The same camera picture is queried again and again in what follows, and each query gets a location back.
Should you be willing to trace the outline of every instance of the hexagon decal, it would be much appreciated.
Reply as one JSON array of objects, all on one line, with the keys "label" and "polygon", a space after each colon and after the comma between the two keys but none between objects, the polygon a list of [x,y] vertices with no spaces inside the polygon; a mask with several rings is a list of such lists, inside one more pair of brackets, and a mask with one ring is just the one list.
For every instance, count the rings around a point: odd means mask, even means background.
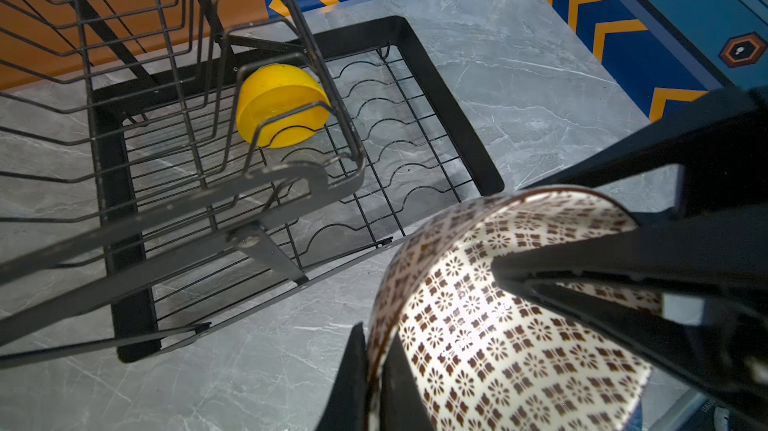
[{"label": "hexagon decal", "polygon": [[720,59],[729,68],[755,64],[768,48],[768,43],[758,33],[751,32],[731,38],[725,43]]}]

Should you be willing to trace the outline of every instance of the marble surface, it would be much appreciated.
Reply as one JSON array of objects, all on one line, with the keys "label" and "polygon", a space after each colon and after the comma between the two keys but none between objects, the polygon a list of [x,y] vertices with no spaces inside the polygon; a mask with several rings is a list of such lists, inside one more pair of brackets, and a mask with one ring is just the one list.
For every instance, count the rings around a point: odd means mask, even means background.
[{"label": "marble surface", "polygon": [[[576,163],[648,124],[545,0],[372,0],[312,12],[314,32],[390,14],[408,18],[512,192]],[[266,30],[261,35],[270,33]],[[52,105],[82,91],[26,88]],[[83,117],[41,119],[0,103],[0,124],[62,139],[85,136]],[[18,139],[0,139],[9,164],[29,172]],[[61,175],[91,172],[87,145],[40,161]],[[636,176],[603,190],[631,210],[661,210],[673,198],[675,170]],[[81,215],[95,210],[90,181],[77,186],[0,180],[4,215]],[[96,225],[2,225],[3,259]],[[392,251],[343,271],[193,346],[131,365],[114,350],[0,371],[0,429],[313,429],[325,406],[351,326],[367,321]],[[13,313],[103,272],[100,263],[41,273],[5,287],[0,313]],[[107,310],[66,320],[0,350],[103,338]],[[644,397],[646,422],[684,388],[656,373]]]}]

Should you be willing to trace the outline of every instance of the yellow bowl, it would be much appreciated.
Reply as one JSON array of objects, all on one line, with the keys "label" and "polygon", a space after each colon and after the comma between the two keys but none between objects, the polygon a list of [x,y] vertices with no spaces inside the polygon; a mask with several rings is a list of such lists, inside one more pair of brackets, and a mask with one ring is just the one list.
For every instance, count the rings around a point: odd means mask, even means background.
[{"label": "yellow bowl", "polygon": [[[259,123],[318,100],[328,103],[325,91],[310,73],[288,64],[264,66],[240,87],[235,120],[237,132],[250,143]],[[311,138],[315,134],[312,129],[319,130],[328,116],[326,109],[316,106],[267,124],[261,129],[256,145],[260,148],[285,148],[299,144]]]}]

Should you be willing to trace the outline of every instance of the brown floral pattern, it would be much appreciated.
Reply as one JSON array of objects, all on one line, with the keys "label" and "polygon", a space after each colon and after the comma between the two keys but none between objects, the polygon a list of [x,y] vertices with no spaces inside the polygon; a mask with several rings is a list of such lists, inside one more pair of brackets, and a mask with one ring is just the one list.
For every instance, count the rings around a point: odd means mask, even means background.
[{"label": "brown floral pattern", "polygon": [[[490,263],[635,227],[613,201],[577,187],[482,198],[433,217],[401,247],[376,296],[370,429],[377,427],[381,365],[394,333],[437,431],[621,429],[648,380],[648,364],[500,290]],[[647,291],[562,286],[660,311],[658,295]]]}]

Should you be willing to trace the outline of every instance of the dish rack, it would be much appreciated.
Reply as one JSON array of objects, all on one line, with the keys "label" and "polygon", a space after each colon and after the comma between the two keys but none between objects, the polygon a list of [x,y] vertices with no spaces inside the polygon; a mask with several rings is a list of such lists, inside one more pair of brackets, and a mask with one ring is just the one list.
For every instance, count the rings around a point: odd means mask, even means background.
[{"label": "dish rack", "polygon": [[[164,18],[163,0],[106,15],[93,1],[56,1],[72,8],[67,26],[80,38],[72,49],[82,71],[73,77],[0,61],[85,91],[84,102],[66,109],[47,104],[34,88],[0,92],[40,119],[54,116],[47,132],[5,125],[0,132],[49,152],[88,147],[93,165],[92,172],[59,176],[41,155],[37,173],[0,172],[5,184],[54,194],[92,184],[98,198],[98,209],[76,216],[0,217],[32,234],[40,226],[86,228],[0,264],[0,289],[9,292],[41,271],[87,277],[0,320],[0,345],[106,305],[114,337],[5,354],[0,367],[109,347],[124,362],[178,349],[387,249],[445,206],[503,189],[403,18],[312,35],[296,0],[277,0],[290,19],[228,27],[217,13],[223,0],[173,1],[181,6],[178,26]],[[12,9],[56,27],[32,4]],[[128,35],[116,35],[115,23],[138,12],[158,16],[154,34],[137,36],[125,26]],[[296,38],[260,37],[276,25]],[[175,44],[171,34],[179,30],[187,38]],[[126,44],[151,35],[164,46],[136,58]],[[94,51],[104,49],[120,61],[94,65]],[[329,99],[260,126],[326,108],[328,123],[291,148],[259,148],[259,130],[248,144],[234,126],[244,79],[273,63],[306,68]],[[62,138],[69,120],[84,125],[77,116],[87,120],[88,135]]]}]

